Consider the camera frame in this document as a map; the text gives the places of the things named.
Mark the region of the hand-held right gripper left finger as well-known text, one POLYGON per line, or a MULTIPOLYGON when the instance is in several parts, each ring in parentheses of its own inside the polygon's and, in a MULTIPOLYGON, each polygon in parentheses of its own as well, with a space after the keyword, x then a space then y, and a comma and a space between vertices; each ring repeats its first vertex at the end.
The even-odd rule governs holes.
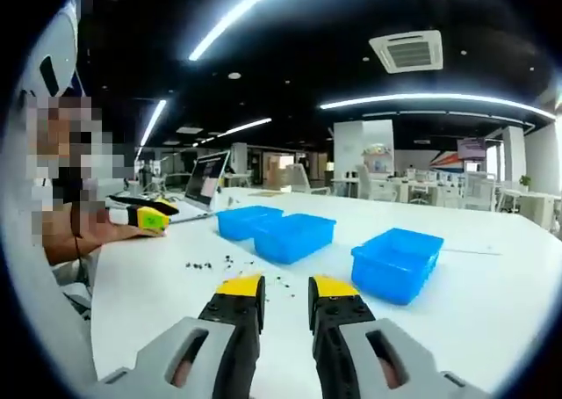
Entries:
POLYGON ((87 398, 248 398, 264 320, 265 277, 228 279, 197 318, 185 317, 87 398))

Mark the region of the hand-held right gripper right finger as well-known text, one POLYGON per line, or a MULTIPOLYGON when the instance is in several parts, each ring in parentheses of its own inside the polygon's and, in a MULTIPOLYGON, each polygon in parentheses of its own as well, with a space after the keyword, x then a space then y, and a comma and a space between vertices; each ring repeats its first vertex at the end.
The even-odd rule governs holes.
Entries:
POLYGON ((308 280, 313 358, 324 398, 488 398, 437 369, 432 353, 389 319, 376 318, 351 285, 308 280))

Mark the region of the person's left hand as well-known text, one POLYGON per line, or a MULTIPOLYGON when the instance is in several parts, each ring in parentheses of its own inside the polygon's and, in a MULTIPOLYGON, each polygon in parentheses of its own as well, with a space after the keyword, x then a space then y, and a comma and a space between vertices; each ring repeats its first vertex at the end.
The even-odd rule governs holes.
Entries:
POLYGON ((139 237, 162 237, 164 235, 165 231, 160 229, 142 229, 129 225, 112 225, 107 242, 119 242, 139 237))

